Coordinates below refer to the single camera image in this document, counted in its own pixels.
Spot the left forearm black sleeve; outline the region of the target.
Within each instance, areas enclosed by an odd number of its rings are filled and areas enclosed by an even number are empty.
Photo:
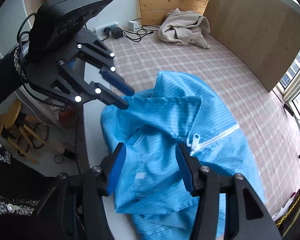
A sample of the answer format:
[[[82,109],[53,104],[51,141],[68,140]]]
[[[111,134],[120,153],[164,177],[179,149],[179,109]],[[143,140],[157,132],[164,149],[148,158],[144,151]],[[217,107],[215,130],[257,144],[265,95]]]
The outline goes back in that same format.
[[[0,104],[27,82],[20,59],[20,46],[0,59]]]

